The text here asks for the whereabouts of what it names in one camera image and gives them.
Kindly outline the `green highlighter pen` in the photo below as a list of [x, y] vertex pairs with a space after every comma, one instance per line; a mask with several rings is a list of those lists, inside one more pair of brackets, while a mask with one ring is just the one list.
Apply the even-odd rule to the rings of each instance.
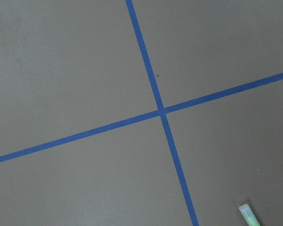
[[239, 207], [239, 210], [247, 222], [248, 226], [260, 226], [257, 218], [255, 217], [253, 211], [248, 204], [243, 204]]

